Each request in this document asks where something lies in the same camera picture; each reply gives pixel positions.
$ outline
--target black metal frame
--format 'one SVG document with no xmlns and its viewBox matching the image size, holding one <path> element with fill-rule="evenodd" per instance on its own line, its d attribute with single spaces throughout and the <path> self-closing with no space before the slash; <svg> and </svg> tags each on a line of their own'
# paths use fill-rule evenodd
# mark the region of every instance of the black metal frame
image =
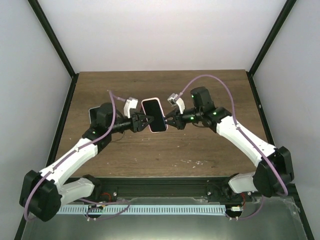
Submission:
<svg viewBox="0 0 320 240">
<path fill-rule="evenodd" d="M 287 0 L 284 4 L 282 11 L 280 12 L 278 18 L 276 19 L 269 35 L 267 36 L 260 52 L 258 53 L 251 69 L 247 73 L 248 81 L 252 90 L 252 94 L 261 118 L 263 129 L 267 141 L 270 144 L 274 144 L 270 128 L 264 113 L 263 107 L 261 105 L 259 95 L 254 82 L 254 74 L 256 73 L 259 65 L 263 61 L 266 53 L 268 52 L 270 46 L 272 45 L 275 37 L 277 36 L 280 28 L 285 22 L 287 16 L 289 15 L 291 9 L 297 0 Z M 61 47 L 57 36 L 55 35 L 48 19 L 46 18 L 39 2 L 37 0 L 28 0 L 33 11 L 38 17 L 43 29 L 47 33 L 52 45 L 54 46 L 57 54 L 59 55 L 61 61 L 63 62 L 66 70 L 70 74 L 72 81 L 69 87 L 69 91 L 65 100 L 65 104 L 62 110 L 62 114 L 59 120 L 59 124 L 54 136 L 53 144 L 51 151 L 48 157 L 47 166 L 52 164 L 55 161 L 60 140 L 62 137 L 63 129 L 66 123 L 67 115 L 69 112 L 71 100 L 76 88 L 76 83 L 78 80 L 79 74 L 75 73 L 73 70 L 63 48 Z M 227 177 L 163 177 L 163 178 L 100 178 L 102 184 L 105 186 L 106 191 L 117 191 L 118 197 L 125 198 L 136 198 L 136 197 L 194 197 L 201 198 L 207 196 L 208 200 L 214 202 L 217 198 L 213 196 L 208 196 L 207 193 L 211 191 L 217 184 L 221 184 L 225 181 Z M 304 226 L 304 230 L 309 240 L 314 240 L 313 234 L 311 232 L 307 217 L 305 215 L 303 206 L 301 204 L 299 194 L 297 192 L 296 186 L 290 184 L 288 186 L 289 196 L 293 197 L 296 205 L 300 208 L 300 218 Z M 218 199 L 222 204 L 224 203 L 223 199 Z M 26 226 L 26 221 L 22 217 L 20 225 L 18 227 L 16 236 L 14 239 L 19 240 L 22 238 L 24 229 Z"/>
</svg>

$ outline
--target white cable tray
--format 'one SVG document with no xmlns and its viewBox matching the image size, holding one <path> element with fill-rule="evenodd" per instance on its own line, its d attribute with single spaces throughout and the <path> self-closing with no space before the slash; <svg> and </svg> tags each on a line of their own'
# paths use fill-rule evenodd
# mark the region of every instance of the white cable tray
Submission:
<svg viewBox="0 0 320 240">
<path fill-rule="evenodd" d="M 102 210 L 94 209 L 90 215 L 113 215 L 127 205 L 109 205 Z M 69 204 L 60 208 L 57 214 L 83 215 L 88 211 L 88 205 Z M 131 205 L 122 215 L 209 215 L 224 216 L 225 205 Z"/>
</svg>

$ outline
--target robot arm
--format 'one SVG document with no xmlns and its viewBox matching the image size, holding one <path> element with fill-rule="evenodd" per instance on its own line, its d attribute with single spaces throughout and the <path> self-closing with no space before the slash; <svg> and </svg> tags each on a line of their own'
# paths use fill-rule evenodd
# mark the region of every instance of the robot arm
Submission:
<svg viewBox="0 0 320 240">
<path fill-rule="evenodd" d="M 34 193 L 28 206 L 28 210 L 44 222 L 53 218 L 59 208 L 65 204 L 80 198 L 98 199 L 102 189 L 100 181 L 95 177 L 85 175 L 77 181 L 68 184 L 65 184 L 65 182 L 79 167 L 99 154 L 111 142 L 112 133 L 123 133 L 125 130 L 131 130 L 134 133 L 140 132 L 153 121 L 152 116 L 146 116 L 139 112 L 132 113 L 132 109 L 135 109 L 137 104 L 136 99 L 128 99 L 124 106 L 126 117 L 118 117 L 110 134 L 90 144 L 105 134 L 113 118 L 111 103 L 104 103 L 95 108 L 90 128 L 72 149 L 41 171 L 31 170 L 25 175 L 19 200 L 20 205 L 23 207 L 26 205 L 31 191 L 45 176 L 43 183 Z"/>
<path fill-rule="evenodd" d="M 191 90 L 194 107 L 190 109 L 185 109 L 184 103 L 175 101 L 175 96 L 176 94 L 173 93 L 168 98 L 169 103 L 176 107 L 175 112 L 172 111 L 166 116 L 166 119 L 172 118 L 172 120 L 167 120 L 168 125 L 183 130 L 187 123 L 202 122 L 203 126 L 210 128 L 213 132 L 232 142 L 256 167 L 255 172 L 231 176 L 227 186 L 222 190 L 225 195 L 232 196 L 243 192 L 260 192 L 266 197 L 271 197 L 281 190 L 281 186 L 267 162 L 262 159 L 262 155 L 240 133 L 237 129 L 238 127 L 267 156 L 285 184 L 294 179 L 289 150 L 283 146 L 276 148 L 272 144 L 265 142 L 239 122 L 236 122 L 235 126 L 232 114 L 223 107 L 215 107 L 209 91 L 205 87 L 197 87 Z"/>
</svg>

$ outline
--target smartphone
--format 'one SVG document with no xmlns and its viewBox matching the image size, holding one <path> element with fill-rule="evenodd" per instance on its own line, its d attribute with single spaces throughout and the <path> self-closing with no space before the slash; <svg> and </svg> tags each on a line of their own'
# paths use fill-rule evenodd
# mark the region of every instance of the smartphone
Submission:
<svg viewBox="0 0 320 240">
<path fill-rule="evenodd" d="M 159 98 L 144 99 L 141 101 L 141 105 L 145 115 L 154 117 L 154 120 L 149 124 L 152 133 L 164 132 L 168 129 Z"/>
</svg>

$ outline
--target wooden table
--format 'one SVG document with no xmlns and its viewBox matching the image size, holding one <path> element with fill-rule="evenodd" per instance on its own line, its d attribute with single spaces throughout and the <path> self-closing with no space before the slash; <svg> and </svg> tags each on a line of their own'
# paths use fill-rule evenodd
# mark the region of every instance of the wooden table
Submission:
<svg viewBox="0 0 320 240">
<path fill-rule="evenodd" d="M 178 94 L 194 77 L 212 74 L 229 87 L 235 102 L 237 120 L 262 139 L 266 139 L 249 81 L 244 70 L 81 72 L 66 119 L 56 159 L 72 148 L 89 128 L 88 110 L 109 102 L 109 93 L 122 98 L 142 100 L 158 97 L 164 113 L 172 110 L 167 98 Z M 231 111 L 231 102 L 223 86 L 203 77 L 183 95 L 186 108 L 193 106 L 190 90 L 205 86 L 215 106 Z M 123 112 L 124 103 L 116 101 Z M 112 140 L 121 138 L 120 133 Z M 126 131 L 122 140 L 110 143 L 73 175 L 95 177 L 186 177 L 230 176 L 254 171 L 252 162 L 232 143 L 208 128 L 188 124 L 185 130 L 169 126 L 166 132 Z"/>
</svg>

